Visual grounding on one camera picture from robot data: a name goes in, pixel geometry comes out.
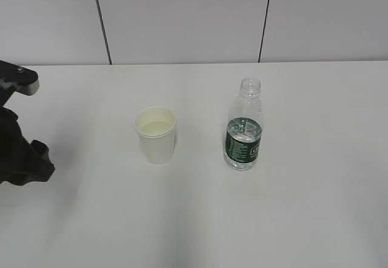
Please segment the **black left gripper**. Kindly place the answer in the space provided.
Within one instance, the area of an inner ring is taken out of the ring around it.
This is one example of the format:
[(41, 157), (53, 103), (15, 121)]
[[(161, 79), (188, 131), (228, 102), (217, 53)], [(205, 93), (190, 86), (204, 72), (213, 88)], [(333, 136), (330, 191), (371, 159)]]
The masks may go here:
[(32, 172), (27, 170), (25, 156), (28, 142), (22, 136), (18, 116), (4, 107), (12, 94), (12, 90), (1, 90), (1, 183), (24, 186), (34, 181), (47, 182), (55, 171), (49, 158), (49, 148), (43, 142), (33, 140), (34, 163)]

